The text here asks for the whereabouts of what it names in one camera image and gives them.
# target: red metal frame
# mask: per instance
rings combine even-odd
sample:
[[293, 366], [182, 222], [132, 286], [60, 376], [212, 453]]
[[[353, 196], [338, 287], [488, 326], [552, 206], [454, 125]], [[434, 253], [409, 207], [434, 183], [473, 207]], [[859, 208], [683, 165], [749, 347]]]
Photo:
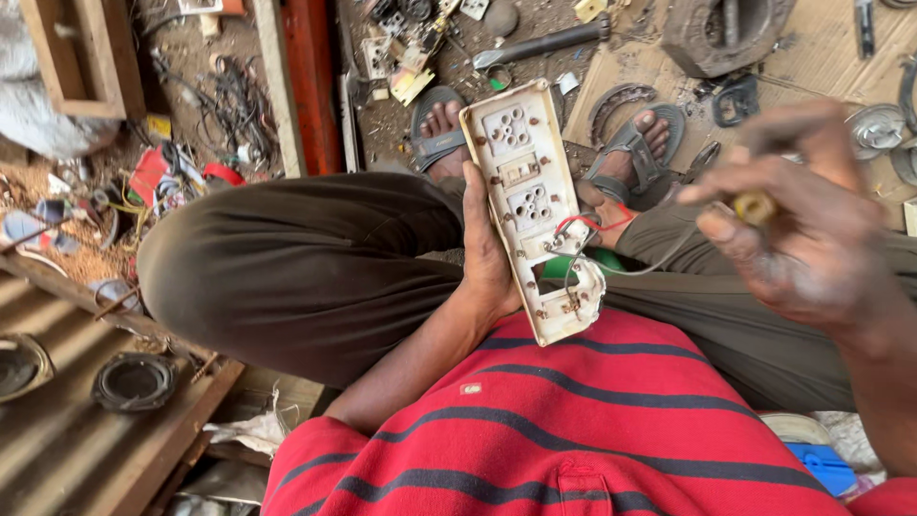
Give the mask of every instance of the red metal frame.
[[325, 0], [286, 0], [281, 12], [306, 173], [340, 173], [343, 169], [335, 109], [336, 82], [329, 51], [328, 5]]

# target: red wire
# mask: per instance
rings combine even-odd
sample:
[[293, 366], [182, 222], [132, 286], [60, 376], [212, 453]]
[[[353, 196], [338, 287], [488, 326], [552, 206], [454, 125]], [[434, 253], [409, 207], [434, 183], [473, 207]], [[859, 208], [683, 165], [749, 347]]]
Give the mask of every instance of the red wire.
[[631, 213], [625, 205], [619, 202], [615, 202], [614, 205], [617, 206], [617, 208], [620, 209], [621, 212], [627, 216], [627, 219], [624, 219], [624, 220], [621, 220], [620, 222], [615, 222], [614, 224], [603, 227], [603, 226], [596, 224], [591, 219], [587, 219], [583, 217], [582, 215], [575, 215], [573, 217], [567, 217], [566, 219], [563, 219], [563, 221], [560, 222], [560, 224], [558, 224], [558, 228], [555, 230], [555, 232], [560, 231], [561, 228], [563, 228], [568, 222], [571, 222], [572, 220], [578, 220], [582, 222], [583, 224], [589, 226], [591, 229], [596, 230], [596, 231], [607, 231], [607, 230], [613, 230], [614, 228], [617, 228], [618, 226], [622, 226], [634, 219], [634, 214]]

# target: cardboard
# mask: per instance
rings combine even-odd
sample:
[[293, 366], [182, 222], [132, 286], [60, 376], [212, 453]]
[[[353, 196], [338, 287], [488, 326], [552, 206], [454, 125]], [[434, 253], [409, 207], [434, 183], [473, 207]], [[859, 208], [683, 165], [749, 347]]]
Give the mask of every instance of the cardboard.
[[[738, 130], [721, 129], [713, 123], [711, 98], [698, 102], [692, 92], [701, 81], [687, 77], [659, 46], [667, 11], [668, 2], [657, 0], [635, 1], [622, 13], [616, 29], [619, 34], [592, 59], [564, 140], [589, 147], [587, 119], [595, 101], [616, 85], [643, 83], [658, 90], [654, 102], [674, 102], [687, 115], [688, 127], [672, 161], [673, 170], [687, 171], [697, 153], [714, 140], [724, 145], [724, 154], [729, 152]], [[755, 69], [761, 108], [796, 104], [820, 95], [841, 98], [850, 103], [851, 112], [872, 104], [898, 104], [900, 64], [917, 50], [917, 9], [895, 10], [876, 2], [876, 35], [876, 56], [860, 61], [849, 2], [798, 0], [778, 47]], [[643, 105], [619, 109], [609, 120], [604, 138]], [[872, 191], [889, 207], [889, 226], [903, 230], [901, 203], [917, 196], [917, 187], [898, 178], [888, 156], [865, 166]]]

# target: hand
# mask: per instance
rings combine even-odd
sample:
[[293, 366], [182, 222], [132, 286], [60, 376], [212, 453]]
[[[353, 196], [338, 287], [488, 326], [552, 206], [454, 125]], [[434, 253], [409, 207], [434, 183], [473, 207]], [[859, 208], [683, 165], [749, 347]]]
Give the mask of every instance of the hand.
[[[745, 147], [726, 166], [679, 194], [682, 204], [770, 194], [780, 212], [766, 231], [741, 223], [722, 203], [707, 208], [698, 227], [760, 301], [825, 331], [876, 324], [888, 299], [900, 298], [881, 253], [882, 208], [865, 196], [844, 121], [835, 101], [773, 110], [746, 124]], [[777, 155], [786, 151], [801, 153], [807, 165]]]
[[497, 316], [522, 306], [503, 243], [491, 225], [487, 187], [474, 162], [462, 164], [465, 173], [465, 278], [462, 286], [479, 306]]

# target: corrugated metal sheet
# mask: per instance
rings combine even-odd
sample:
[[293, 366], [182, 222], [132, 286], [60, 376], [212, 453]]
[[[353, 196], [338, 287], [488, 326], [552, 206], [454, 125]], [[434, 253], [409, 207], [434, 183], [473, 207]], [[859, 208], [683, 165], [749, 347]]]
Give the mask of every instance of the corrugated metal sheet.
[[140, 514], [242, 370], [226, 362], [190, 385], [184, 360], [179, 386], [161, 409], [106, 412], [91, 398], [96, 372], [138, 340], [68, 301], [0, 272], [0, 334], [31, 334], [57, 375], [0, 405], [0, 515]]

